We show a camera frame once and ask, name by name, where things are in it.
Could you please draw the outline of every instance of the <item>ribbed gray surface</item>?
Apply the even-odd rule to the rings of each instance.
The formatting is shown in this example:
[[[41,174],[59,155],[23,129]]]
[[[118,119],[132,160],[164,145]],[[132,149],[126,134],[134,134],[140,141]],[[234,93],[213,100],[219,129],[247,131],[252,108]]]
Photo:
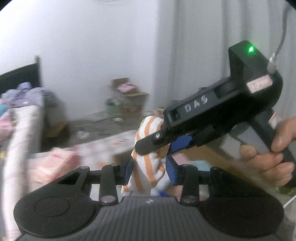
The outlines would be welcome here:
[[[241,239],[221,233],[208,224],[194,207],[174,198],[126,197],[101,209],[94,222],[79,233],[59,239],[25,235],[19,241],[279,241],[274,236]]]

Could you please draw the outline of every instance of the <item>black headboard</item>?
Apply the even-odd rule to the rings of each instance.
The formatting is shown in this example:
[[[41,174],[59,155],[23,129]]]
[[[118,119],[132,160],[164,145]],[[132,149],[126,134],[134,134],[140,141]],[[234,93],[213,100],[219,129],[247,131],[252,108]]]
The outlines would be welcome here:
[[[41,87],[40,58],[35,57],[35,61],[34,64],[0,75],[0,94],[10,89],[16,89],[19,84],[24,82],[30,82],[32,88]]]

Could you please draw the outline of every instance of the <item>finger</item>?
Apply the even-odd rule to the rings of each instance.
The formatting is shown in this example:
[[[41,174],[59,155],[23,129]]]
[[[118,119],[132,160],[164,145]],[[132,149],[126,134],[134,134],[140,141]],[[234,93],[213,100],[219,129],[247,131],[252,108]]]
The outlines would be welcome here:
[[[277,165],[276,167],[262,172],[260,176],[264,180],[268,181],[279,181],[284,178],[287,178],[288,175],[291,175],[291,173],[294,170],[294,164],[292,162],[285,162]]]
[[[276,136],[272,142],[271,149],[274,152],[281,152],[296,137],[296,117],[280,123],[276,130]]]
[[[253,159],[246,162],[247,166],[251,169],[258,171],[267,171],[277,166],[283,160],[281,153],[266,153],[264,155],[257,155]]]
[[[239,152],[242,156],[242,159],[252,159],[257,155],[257,151],[253,146],[241,145],[239,147]]]
[[[276,181],[273,185],[275,187],[282,187],[282,186],[285,186],[291,179],[292,179],[292,175],[288,175],[286,178],[280,181]]]

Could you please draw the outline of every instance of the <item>green light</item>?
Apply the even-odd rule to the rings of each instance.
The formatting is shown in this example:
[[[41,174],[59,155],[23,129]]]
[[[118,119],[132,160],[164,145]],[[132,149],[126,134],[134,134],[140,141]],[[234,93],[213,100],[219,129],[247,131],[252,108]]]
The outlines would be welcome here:
[[[253,46],[249,47],[248,53],[253,53],[253,52],[254,52],[254,47]]]

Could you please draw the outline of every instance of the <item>orange and white striped fabric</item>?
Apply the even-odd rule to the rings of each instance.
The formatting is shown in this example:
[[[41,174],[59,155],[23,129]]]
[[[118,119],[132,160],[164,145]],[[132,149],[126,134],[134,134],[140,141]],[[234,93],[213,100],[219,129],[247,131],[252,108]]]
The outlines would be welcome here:
[[[142,122],[135,137],[135,144],[138,140],[153,134],[160,130],[163,124],[163,119],[156,116],[148,116]],[[156,152],[141,156],[132,152],[134,159],[134,169],[131,178],[126,186],[123,187],[122,192],[146,192],[154,188],[159,180],[164,176],[165,168],[163,166],[163,159],[166,157],[169,145],[166,145]]]

